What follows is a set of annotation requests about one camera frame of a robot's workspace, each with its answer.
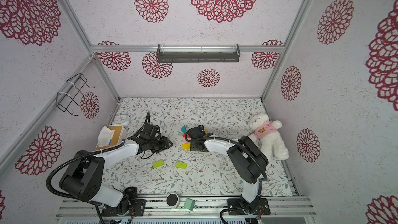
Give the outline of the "yellow block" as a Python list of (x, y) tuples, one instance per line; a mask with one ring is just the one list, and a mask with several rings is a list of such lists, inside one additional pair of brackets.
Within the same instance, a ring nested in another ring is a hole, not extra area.
[(191, 144), (190, 144), (190, 143), (184, 143), (184, 144), (182, 144), (182, 149), (184, 149), (184, 150), (189, 150), (190, 147), (191, 147)]

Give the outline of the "green block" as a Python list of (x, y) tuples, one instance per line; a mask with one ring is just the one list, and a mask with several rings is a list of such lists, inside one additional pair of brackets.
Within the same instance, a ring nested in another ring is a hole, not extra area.
[(185, 170), (187, 168), (187, 164), (184, 162), (177, 161), (176, 168)]
[(159, 160), (159, 161), (155, 161), (152, 163), (152, 167), (155, 168), (159, 168), (164, 166), (164, 161), (163, 160)]

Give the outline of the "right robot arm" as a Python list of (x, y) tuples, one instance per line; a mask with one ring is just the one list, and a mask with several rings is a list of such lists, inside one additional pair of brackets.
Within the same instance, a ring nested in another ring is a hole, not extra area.
[(228, 156), (237, 174), (244, 181), (240, 199), (229, 199), (228, 207), (221, 210), (219, 216), (222, 223), (227, 223), (224, 213), (238, 215), (243, 212), (250, 215), (260, 211), (261, 214), (265, 214), (265, 211), (261, 211), (261, 201), (262, 184), (267, 180), (268, 158), (249, 137), (243, 136), (238, 140), (222, 138), (205, 132), (204, 127), (198, 125), (187, 130), (184, 138), (194, 150)]

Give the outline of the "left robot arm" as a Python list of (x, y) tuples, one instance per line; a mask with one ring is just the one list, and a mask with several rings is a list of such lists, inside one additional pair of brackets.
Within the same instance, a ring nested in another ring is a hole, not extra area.
[(107, 168), (135, 155), (150, 151), (153, 155), (173, 146), (163, 136), (160, 127), (150, 122), (147, 114), (144, 124), (130, 137), (117, 144), (96, 151), (81, 150), (74, 158), (55, 168), (46, 179), (47, 189), (54, 195), (79, 200), (94, 205), (100, 223), (103, 214), (110, 216), (141, 216), (145, 201), (135, 201), (137, 190), (127, 187), (120, 191), (103, 184), (103, 173)]

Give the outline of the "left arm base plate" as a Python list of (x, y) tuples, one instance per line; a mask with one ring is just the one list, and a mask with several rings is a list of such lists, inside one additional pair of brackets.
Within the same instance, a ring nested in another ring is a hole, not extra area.
[(143, 216), (146, 200), (137, 198), (137, 188), (127, 187), (122, 192), (121, 202), (116, 207), (104, 205), (102, 215), (105, 217), (116, 216)]

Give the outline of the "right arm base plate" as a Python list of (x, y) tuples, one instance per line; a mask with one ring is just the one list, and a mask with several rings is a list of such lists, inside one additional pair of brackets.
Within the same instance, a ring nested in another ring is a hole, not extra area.
[(260, 197), (254, 203), (249, 204), (243, 198), (241, 199), (228, 199), (227, 206), (229, 215), (270, 215), (271, 210), (269, 203), (265, 198)]

